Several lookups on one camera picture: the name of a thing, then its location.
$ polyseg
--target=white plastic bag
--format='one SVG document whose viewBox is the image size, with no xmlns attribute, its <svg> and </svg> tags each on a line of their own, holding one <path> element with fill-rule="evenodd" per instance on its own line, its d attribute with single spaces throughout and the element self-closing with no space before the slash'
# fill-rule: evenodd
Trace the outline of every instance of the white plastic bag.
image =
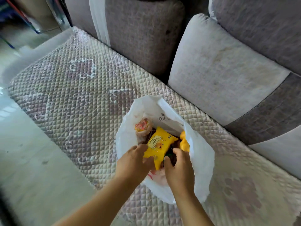
<svg viewBox="0 0 301 226">
<path fill-rule="evenodd" d="M 172 135 L 179 136 L 182 130 L 185 130 L 195 175 L 194 193 L 201 203 L 206 201 L 213 174 L 214 151 L 204 138 L 194 131 L 162 97 L 148 95 L 134 99 L 116 134 L 117 158 L 121 158 L 133 145 L 138 145 L 134 126 L 145 115 L 152 120 L 155 128 L 160 126 Z M 175 204 L 175 198 L 168 185 L 159 185 L 150 176 L 147 176 L 143 183 L 162 201 Z"/>
</svg>

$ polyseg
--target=sofa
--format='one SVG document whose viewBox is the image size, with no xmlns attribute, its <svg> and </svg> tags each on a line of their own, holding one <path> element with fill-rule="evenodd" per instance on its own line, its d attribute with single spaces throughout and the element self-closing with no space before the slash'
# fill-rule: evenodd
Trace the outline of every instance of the sofa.
<svg viewBox="0 0 301 226">
<path fill-rule="evenodd" d="M 264 108 L 276 111 L 283 103 L 269 105 L 279 102 L 273 95 L 297 92 L 298 79 L 227 32 L 222 22 L 232 21 L 222 19 L 239 0 L 210 0 L 215 16 L 195 15 L 183 36 L 189 7 L 179 0 L 65 2 L 74 27 L 11 65 L 7 90 L 91 184 L 101 189 L 114 175 L 115 134 L 133 100 L 157 95 L 215 151 L 210 194 L 202 200 L 215 225 L 296 224 L 301 181 L 285 170 L 300 175 L 299 152 L 286 147 L 285 158 L 278 148 L 254 147 L 268 142 L 266 138 L 273 140 L 264 126 L 268 123 L 259 120 L 266 133 L 260 135 L 259 130 L 255 135 L 246 131 L 253 126 L 243 128 L 246 122 L 239 119 L 248 115 L 248 121 L 256 122 L 267 113 L 256 118 L 249 113 L 263 111 L 258 106 L 266 100 Z M 167 86 L 159 79 L 168 76 L 169 69 Z M 278 92 L 280 87 L 286 90 Z M 182 225 L 177 207 L 144 185 L 137 187 L 120 215 L 137 225 Z"/>
</svg>

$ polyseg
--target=floor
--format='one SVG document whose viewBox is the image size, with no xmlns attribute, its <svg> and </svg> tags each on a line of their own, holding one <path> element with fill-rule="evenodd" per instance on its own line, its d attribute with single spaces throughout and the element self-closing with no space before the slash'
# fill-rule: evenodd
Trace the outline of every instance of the floor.
<svg viewBox="0 0 301 226">
<path fill-rule="evenodd" d="M 5 68 L 22 55 L 22 49 L 34 49 L 58 33 L 36 37 L 28 29 L 18 28 L 12 36 L 13 27 L 2 36 L 9 38 L 16 50 L 0 41 L 0 79 Z M 1 82 L 0 127 L 0 188 L 19 225 L 52 225 L 96 193 L 61 149 L 9 98 Z M 127 223 L 116 217 L 112 225 Z"/>
</svg>

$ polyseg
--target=diamond quilted pattern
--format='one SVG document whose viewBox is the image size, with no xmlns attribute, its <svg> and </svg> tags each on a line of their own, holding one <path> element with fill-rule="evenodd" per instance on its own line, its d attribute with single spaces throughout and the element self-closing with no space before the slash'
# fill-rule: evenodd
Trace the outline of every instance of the diamond quilted pattern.
<svg viewBox="0 0 301 226">
<path fill-rule="evenodd" d="M 136 64 L 85 32 L 19 73 L 12 98 L 101 189 L 115 173 L 115 134 L 134 98 L 160 95 L 216 152 L 203 204 L 215 225 L 292 225 L 301 182 L 251 151 L 208 115 Z M 144 185 L 120 214 L 137 225 L 182 225 L 175 205 Z"/>
</svg>

